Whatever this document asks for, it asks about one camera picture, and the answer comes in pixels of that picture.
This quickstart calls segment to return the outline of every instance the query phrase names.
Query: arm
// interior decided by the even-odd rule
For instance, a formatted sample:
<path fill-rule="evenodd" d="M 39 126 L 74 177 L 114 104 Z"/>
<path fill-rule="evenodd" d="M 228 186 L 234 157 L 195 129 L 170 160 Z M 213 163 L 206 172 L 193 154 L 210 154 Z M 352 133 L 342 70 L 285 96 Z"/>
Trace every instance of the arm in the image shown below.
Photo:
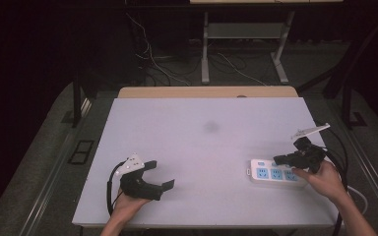
<path fill-rule="evenodd" d="M 336 167 L 323 161 L 316 174 L 302 169 L 292 169 L 293 173 L 304 178 L 319 194 L 327 197 L 339 210 L 348 235 L 377 235 L 343 187 Z"/>
<path fill-rule="evenodd" d="M 134 199 L 121 194 L 100 236 L 118 236 L 125 224 L 150 200 Z"/>

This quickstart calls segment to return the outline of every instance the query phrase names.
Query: blue outlet label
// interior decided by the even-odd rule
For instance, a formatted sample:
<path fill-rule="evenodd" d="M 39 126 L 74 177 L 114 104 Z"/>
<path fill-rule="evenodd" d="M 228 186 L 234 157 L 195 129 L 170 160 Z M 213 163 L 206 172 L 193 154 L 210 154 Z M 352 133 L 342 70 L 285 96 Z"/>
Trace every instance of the blue outlet label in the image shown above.
<path fill-rule="evenodd" d="M 275 180 L 282 180 L 282 171 L 280 169 L 271 169 L 270 170 L 270 176 L 272 179 Z"/>
<path fill-rule="evenodd" d="M 284 178 L 290 181 L 297 181 L 297 176 L 293 174 L 291 170 L 284 171 Z"/>
<path fill-rule="evenodd" d="M 267 168 L 257 168 L 257 178 L 269 179 L 269 170 Z"/>

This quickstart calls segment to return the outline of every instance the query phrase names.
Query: power outlet socket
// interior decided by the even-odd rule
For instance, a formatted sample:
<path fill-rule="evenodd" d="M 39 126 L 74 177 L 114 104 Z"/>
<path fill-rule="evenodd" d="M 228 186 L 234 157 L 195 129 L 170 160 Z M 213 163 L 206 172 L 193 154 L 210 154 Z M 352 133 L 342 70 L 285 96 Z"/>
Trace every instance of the power outlet socket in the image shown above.
<path fill-rule="evenodd" d="M 270 169 L 270 176 L 272 179 L 282 180 L 284 178 L 284 173 L 280 169 L 272 168 Z"/>
<path fill-rule="evenodd" d="M 267 168 L 257 168 L 257 178 L 269 179 L 269 170 Z"/>
<path fill-rule="evenodd" d="M 303 188 L 308 183 L 293 174 L 291 167 L 287 165 L 276 165 L 273 160 L 252 159 L 250 168 L 247 169 L 251 181 L 268 187 L 295 187 Z"/>

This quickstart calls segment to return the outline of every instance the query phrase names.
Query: metal frame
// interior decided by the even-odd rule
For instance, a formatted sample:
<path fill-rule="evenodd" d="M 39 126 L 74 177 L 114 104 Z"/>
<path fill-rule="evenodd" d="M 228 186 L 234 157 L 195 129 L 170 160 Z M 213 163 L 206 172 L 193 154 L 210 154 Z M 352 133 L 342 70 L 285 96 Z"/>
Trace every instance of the metal frame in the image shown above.
<path fill-rule="evenodd" d="M 288 84 L 287 75 L 284 72 L 284 67 L 281 62 L 282 52 L 284 51 L 284 45 L 287 41 L 287 36 L 290 31 L 290 26 L 293 21 L 294 11 L 290 11 L 287 15 L 287 19 L 284 24 L 209 24 L 208 12 L 205 12 L 204 19 L 204 37 L 203 37 L 203 53 L 202 53 L 202 84 L 208 85 L 210 83 L 209 65 L 208 65 L 208 38 L 278 38 L 280 40 L 279 46 L 275 52 L 271 53 L 272 61 L 275 65 L 275 69 L 278 73 L 279 79 L 282 84 Z M 250 28 L 255 32 L 240 33 L 240 28 Z M 280 35 L 275 35 L 274 29 L 281 27 Z"/>

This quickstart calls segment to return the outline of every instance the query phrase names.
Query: floor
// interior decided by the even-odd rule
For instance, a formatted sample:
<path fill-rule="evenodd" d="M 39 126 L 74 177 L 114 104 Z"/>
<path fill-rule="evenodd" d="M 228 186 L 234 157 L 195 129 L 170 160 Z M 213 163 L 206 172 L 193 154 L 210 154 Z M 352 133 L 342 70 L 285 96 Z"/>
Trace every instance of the floor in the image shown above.
<path fill-rule="evenodd" d="M 348 47 L 344 42 L 289 43 L 282 56 L 289 85 L 298 87 L 337 64 Z M 210 86 L 278 86 L 270 52 L 276 48 L 271 41 L 211 43 Z M 156 52 L 157 65 L 148 69 L 141 86 L 201 86 L 200 50 L 188 58 L 169 57 Z M 366 156 L 378 174 L 378 118 L 357 92 L 352 96 L 352 111 L 362 115 L 367 126 L 345 128 L 340 115 L 341 96 L 333 100 L 321 95 L 324 83 L 302 93 L 316 122 L 330 123 L 332 131 L 345 144 L 349 156 L 349 185 L 361 192 L 368 201 L 365 217 L 378 232 L 378 194 L 360 164 Z M 81 228 L 71 223 L 76 204 L 92 164 L 97 143 L 103 131 L 110 105 L 117 90 L 101 88 L 97 98 L 85 99 L 83 119 L 72 128 L 72 86 L 60 93 L 41 129 L 31 144 L 9 187 L 0 200 L 0 235 L 98 235 L 100 229 Z M 327 147 L 342 153 L 339 141 L 332 133 L 322 133 Z M 88 160 L 84 164 L 69 164 L 76 148 L 88 150 L 75 158 Z M 364 201 L 352 194 L 359 208 Z M 275 229 L 272 231 L 237 232 L 233 235 L 331 235 L 333 228 Z"/>

